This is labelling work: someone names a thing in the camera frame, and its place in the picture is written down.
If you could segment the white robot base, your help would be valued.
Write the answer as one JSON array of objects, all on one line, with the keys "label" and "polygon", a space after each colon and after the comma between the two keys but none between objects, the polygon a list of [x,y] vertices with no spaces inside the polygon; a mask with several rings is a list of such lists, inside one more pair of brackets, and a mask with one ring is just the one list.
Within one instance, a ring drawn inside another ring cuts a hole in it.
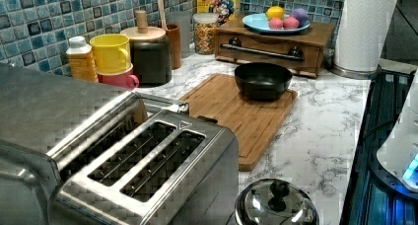
[{"label": "white robot base", "polygon": [[386,188],[417,199],[417,75],[383,71],[370,97],[369,163]]}]

